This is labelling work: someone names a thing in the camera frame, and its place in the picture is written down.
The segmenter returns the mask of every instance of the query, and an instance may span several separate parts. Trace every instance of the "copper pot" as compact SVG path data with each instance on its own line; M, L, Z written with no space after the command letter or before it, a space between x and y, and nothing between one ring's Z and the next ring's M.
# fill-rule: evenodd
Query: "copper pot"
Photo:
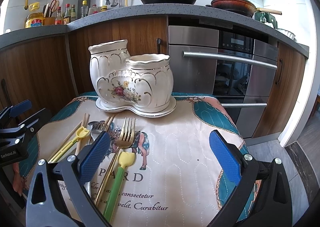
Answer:
M211 6L213 8L235 12L249 18L252 18L256 11L282 15L282 12L278 10L256 8L247 0L212 0Z

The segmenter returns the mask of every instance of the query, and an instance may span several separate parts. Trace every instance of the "floral decoration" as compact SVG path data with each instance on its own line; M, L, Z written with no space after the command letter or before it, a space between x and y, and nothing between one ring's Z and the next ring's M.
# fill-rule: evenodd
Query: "floral decoration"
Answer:
M118 99L124 99L129 102L138 103L138 101L141 101L141 95L138 95L135 88L129 88L129 82L124 81L123 84L121 84L119 81L118 85L115 86L112 84L113 89L108 89L108 91L111 92L111 95L113 98Z

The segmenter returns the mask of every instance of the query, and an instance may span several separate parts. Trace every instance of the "blue gripper pad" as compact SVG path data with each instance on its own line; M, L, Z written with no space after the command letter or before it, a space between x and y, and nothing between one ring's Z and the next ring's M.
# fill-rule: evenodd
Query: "blue gripper pad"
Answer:
M105 131L102 132L91 145L91 149L82 161L79 168L79 182L81 185L91 181L100 163L105 158L110 147L110 135Z
M10 109L10 114L9 116L14 118L14 117L17 117L18 115L26 112L27 110L31 109L32 107L32 103L30 100L25 100L15 106L13 106L11 109Z
M235 183L235 185L238 185L241 179L240 164L232 155L226 144L221 140L221 137L215 130L212 131L209 136L210 148L223 171L226 173L228 180Z

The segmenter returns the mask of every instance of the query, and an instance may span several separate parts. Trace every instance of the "wooden cabinet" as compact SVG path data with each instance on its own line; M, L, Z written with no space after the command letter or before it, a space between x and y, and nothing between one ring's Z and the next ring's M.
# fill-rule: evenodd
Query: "wooden cabinet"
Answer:
M42 108L56 114L75 97L67 61L65 36L21 42L0 52L0 81L6 82L13 105L26 99L30 116ZM0 109L8 105L0 89Z
M94 91L89 71L89 46L127 39L127 49L131 56L135 56L157 53L156 39L161 38L161 53L168 54L167 34L167 17L106 21L70 32L70 55L78 92Z
M273 86L253 138L281 132L296 104L305 68L305 57L279 43L277 71Z

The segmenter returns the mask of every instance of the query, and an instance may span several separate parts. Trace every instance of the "ceramic saucer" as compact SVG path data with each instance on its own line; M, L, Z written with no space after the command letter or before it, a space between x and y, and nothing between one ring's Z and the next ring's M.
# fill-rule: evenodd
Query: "ceramic saucer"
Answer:
M130 110L130 111L134 112L135 114L140 115L142 117L146 117L146 118L159 118L159 117L163 117L165 115L168 115L174 111L174 109L176 108L176 105L177 105L176 99L173 96L170 96L169 106L166 109L164 109L160 112L156 112L156 113L145 113L145 112L138 111L136 108L129 106L129 105L128 106L120 106L120 107L116 107L116 108L107 108L103 105L103 101L101 100L100 97L96 100L96 107L102 111L105 111L108 113L119 113L124 110Z

